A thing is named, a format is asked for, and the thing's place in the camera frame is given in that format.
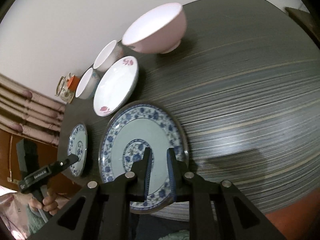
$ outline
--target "white wall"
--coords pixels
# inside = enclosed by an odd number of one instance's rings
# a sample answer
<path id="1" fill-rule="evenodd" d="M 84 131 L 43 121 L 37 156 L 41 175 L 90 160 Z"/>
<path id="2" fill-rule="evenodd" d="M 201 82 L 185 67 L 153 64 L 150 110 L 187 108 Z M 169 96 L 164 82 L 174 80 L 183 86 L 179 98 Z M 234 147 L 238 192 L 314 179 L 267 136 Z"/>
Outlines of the white wall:
<path id="1" fill-rule="evenodd" d="M 81 75 L 143 13 L 192 1 L 16 0 L 0 24 L 0 73 L 54 98 L 62 75 Z M 301 5 L 300 0 L 268 1 L 280 9 Z"/>

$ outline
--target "pink curtain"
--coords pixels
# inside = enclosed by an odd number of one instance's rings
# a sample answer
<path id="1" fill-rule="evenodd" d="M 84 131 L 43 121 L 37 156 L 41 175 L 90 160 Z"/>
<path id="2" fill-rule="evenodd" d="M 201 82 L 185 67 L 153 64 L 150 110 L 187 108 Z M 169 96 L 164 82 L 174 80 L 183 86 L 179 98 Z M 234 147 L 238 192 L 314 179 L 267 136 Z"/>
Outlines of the pink curtain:
<path id="1" fill-rule="evenodd" d="M 0 74 L 0 129 L 54 146 L 65 105 Z"/>

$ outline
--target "table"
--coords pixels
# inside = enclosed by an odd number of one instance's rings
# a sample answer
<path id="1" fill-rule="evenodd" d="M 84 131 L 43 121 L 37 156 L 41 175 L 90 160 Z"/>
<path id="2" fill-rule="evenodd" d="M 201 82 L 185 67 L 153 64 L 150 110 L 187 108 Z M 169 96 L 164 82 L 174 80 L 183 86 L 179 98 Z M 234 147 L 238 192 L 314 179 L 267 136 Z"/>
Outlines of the table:
<path id="1" fill-rule="evenodd" d="M 229 179 L 262 211 L 285 207 L 319 187 L 320 51 L 286 14 L 265 0 L 198 0 L 184 5 L 188 28 L 164 55 L 137 58 L 138 85 L 129 99 L 165 106 L 189 140 L 190 169 L 207 180 Z M 99 143 L 111 116 L 92 100 L 67 105 L 58 158 L 73 127 L 84 122 L 88 156 L 82 186 L 101 182 Z M 156 215 L 187 220 L 188 205 Z"/>

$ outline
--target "hand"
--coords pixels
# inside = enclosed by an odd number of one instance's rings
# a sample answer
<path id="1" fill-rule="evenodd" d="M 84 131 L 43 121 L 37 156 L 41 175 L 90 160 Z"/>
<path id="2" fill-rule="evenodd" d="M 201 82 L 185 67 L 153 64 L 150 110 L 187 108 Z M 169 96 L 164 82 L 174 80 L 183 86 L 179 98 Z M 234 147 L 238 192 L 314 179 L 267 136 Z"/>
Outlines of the hand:
<path id="1" fill-rule="evenodd" d="M 29 200 L 29 207 L 33 211 L 37 211 L 37 209 L 43 209 L 44 211 L 49 212 L 51 215 L 55 215 L 59 208 L 58 203 L 56 201 L 57 194 L 51 189 L 48 189 L 48 196 L 43 199 L 43 205 L 36 200 L 34 197 L 32 197 Z"/>

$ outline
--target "plate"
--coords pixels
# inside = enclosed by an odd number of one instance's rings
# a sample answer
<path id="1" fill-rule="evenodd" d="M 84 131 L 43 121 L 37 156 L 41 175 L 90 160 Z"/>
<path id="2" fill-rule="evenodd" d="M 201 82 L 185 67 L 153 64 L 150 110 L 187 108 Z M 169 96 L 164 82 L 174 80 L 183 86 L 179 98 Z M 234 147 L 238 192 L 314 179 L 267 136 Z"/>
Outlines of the plate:
<path id="1" fill-rule="evenodd" d="M 79 161 L 69 167 L 72 175 L 75 177 L 81 176 L 83 172 L 85 159 L 87 157 L 87 141 L 87 129 L 84 124 L 80 123 L 73 128 L 68 144 L 68 155 L 75 154 L 79 157 Z"/>
<path id="2" fill-rule="evenodd" d="M 139 74 L 135 57 L 123 57 L 103 75 L 93 99 L 98 116 L 106 116 L 118 110 L 132 94 Z"/>
<path id="3" fill-rule="evenodd" d="M 103 182 L 113 181 L 129 171 L 133 162 L 152 149 L 149 192 L 144 203 L 131 202 L 134 213 L 152 213 L 172 202 L 167 168 L 167 149 L 188 164 L 188 144 L 183 129 L 167 111 L 151 102 L 133 102 L 109 122 L 100 144 L 99 168 Z"/>

